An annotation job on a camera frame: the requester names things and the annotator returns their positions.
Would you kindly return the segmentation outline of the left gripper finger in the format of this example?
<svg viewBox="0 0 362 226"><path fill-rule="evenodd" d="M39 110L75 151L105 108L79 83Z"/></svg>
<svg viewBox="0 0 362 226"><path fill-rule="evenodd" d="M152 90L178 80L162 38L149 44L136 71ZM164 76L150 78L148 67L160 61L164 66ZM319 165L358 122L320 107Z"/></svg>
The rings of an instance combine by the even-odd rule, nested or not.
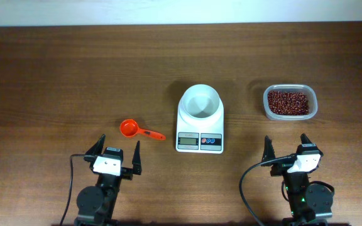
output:
<svg viewBox="0 0 362 226"><path fill-rule="evenodd" d="M102 134L98 141L85 153L85 156L97 156L102 153L106 135Z"/></svg>
<svg viewBox="0 0 362 226"><path fill-rule="evenodd" d="M141 166L141 156L140 156L140 141L136 143L136 147L134 150L134 155L132 159L133 164L133 174L134 175L141 175L142 173L142 166Z"/></svg>

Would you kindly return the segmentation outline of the orange measuring scoop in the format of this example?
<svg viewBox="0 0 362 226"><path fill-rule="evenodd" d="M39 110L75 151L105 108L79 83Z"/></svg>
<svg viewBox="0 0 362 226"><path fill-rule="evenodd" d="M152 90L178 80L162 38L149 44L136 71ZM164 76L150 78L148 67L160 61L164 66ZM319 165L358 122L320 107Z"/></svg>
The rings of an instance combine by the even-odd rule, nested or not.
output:
<svg viewBox="0 0 362 226"><path fill-rule="evenodd" d="M120 132L125 137L134 137L138 134L156 139L159 141L166 140L166 136L155 131L142 129L134 119L125 119L119 126Z"/></svg>

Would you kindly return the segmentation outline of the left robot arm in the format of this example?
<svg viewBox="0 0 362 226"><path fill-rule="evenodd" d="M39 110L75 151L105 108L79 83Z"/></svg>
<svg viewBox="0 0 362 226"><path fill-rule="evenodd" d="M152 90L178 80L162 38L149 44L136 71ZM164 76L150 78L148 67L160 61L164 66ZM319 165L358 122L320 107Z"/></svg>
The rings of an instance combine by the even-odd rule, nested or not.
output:
<svg viewBox="0 0 362 226"><path fill-rule="evenodd" d="M88 162L90 170L98 176L94 186L82 189L76 200L78 214L75 225L117 225L112 218L121 182L131 181L134 175L142 173L140 142L136 143L132 167L127 168L123 163L123 150L104 147L106 136L99 140L82 155Z"/></svg>

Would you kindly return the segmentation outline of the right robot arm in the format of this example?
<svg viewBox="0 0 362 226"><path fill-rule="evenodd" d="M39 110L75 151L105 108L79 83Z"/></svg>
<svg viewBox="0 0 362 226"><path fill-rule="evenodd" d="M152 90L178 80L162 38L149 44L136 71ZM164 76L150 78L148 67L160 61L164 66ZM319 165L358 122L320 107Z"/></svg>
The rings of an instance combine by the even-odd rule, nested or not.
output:
<svg viewBox="0 0 362 226"><path fill-rule="evenodd" d="M327 225L332 217L334 187L322 181L310 181L309 174L319 167L323 152L302 134L295 153L276 157L272 140L266 136L261 163L271 168L271 176L281 176L282 195L292 216L283 225Z"/></svg>

